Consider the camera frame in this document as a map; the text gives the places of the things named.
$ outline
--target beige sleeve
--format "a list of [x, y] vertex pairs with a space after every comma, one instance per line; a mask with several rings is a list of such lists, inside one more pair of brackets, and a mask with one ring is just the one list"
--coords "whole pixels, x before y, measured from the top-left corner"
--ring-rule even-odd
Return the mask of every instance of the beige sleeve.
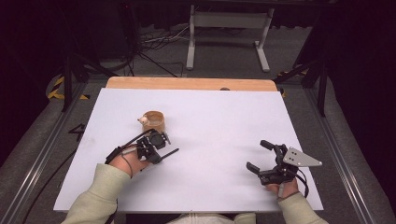
[[63, 224], [105, 223], [116, 211], [117, 197], [130, 179], [113, 166], [98, 164], [92, 185], [74, 201]]
[[283, 217], [288, 224], [324, 224], [328, 223], [320, 218], [311, 205], [309, 205], [302, 193], [296, 193], [289, 198], [280, 201], [279, 206], [283, 211]]

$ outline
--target white table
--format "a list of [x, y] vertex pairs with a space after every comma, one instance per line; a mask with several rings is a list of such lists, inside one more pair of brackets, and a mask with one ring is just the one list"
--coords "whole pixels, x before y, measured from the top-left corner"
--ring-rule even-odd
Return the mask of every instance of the white table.
[[[151, 83], [148, 86], [156, 85], [153, 80], [176, 81], [140, 80]], [[279, 210], [276, 196], [266, 191], [259, 178], [246, 168], [247, 161], [262, 170], [276, 165], [275, 153], [259, 145], [262, 139], [301, 148], [279, 92], [110, 88], [100, 92], [54, 210], [68, 211], [91, 184], [96, 164], [104, 162], [114, 147], [140, 134], [141, 125], [136, 119], [150, 110], [164, 113], [165, 128], [172, 141], [159, 153], [164, 155], [177, 147], [180, 150], [131, 180], [119, 197], [119, 212]], [[310, 188], [308, 201], [315, 210], [322, 210], [312, 175], [308, 168], [302, 170]]]

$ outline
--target yellow and black striped tape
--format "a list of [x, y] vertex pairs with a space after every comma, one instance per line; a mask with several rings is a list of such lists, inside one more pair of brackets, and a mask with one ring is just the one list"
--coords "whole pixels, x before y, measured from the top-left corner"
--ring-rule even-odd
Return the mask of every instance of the yellow and black striped tape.
[[[57, 93], [62, 83], [64, 83], [64, 75], [60, 75], [56, 80], [55, 84], [52, 87], [52, 90], [49, 92], [48, 98], [56, 98], [64, 100], [64, 94]], [[80, 100], [89, 100], [91, 98], [88, 94], [82, 94], [79, 99]]]

